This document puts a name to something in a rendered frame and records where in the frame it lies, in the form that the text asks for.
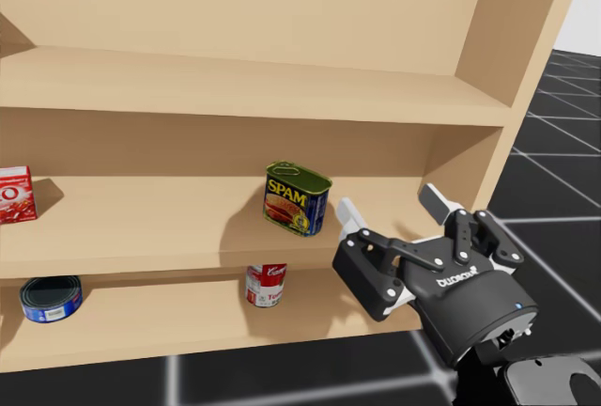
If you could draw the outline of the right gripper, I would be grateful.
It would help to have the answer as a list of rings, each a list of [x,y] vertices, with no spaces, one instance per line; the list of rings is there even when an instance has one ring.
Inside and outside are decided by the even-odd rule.
[[[332,267],[375,321],[412,301],[439,357],[456,367],[482,342],[495,350],[511,344],[532,327],[539,307],[512,276],[524,257],[488,211],[469,212],[433,183],[418,198],[445,237],[416,243],[385,237],[342,198]]]

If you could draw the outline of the green and blue rectangular can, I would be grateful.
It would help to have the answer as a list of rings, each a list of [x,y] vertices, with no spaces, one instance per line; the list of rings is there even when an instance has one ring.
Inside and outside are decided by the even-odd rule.
[[[266,168],[264,217],[301,237],[313,237],[323,226],[330,178],[287,161]]]

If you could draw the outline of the red and white can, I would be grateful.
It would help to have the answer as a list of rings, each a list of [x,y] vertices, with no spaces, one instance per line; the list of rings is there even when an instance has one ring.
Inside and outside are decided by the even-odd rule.
[[[246,300],[256,307],[269,308],[282,300],[286,264],[250,265],[245,279]]]

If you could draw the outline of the blue flat can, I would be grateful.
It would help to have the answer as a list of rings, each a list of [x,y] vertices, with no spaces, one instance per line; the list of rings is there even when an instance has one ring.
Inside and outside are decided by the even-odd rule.
[[[20,288],[23,314],[36,323],[50,323],[73,315],[83,302],[81,280],[76,275],[35,277]]]

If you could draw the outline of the pale wooden shelf unit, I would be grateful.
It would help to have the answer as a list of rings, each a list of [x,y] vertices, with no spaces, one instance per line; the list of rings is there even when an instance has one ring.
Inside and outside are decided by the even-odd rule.
[[[418,329],[334,274],[335,208],[412,241],[427,183],[486,207],[571,1],[0,0],[0,166],[39,211],[0,226],[0,373]],[[313,237],[263,215],[278,161],[333,182]],[[64,275],[80,308],[28,320]]]

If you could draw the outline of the red and white carton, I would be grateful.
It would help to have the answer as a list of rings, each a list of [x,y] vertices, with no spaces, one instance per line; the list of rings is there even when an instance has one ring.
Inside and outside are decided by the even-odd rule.
[[[28,166],[0,168],[0,225],[38,218]]]

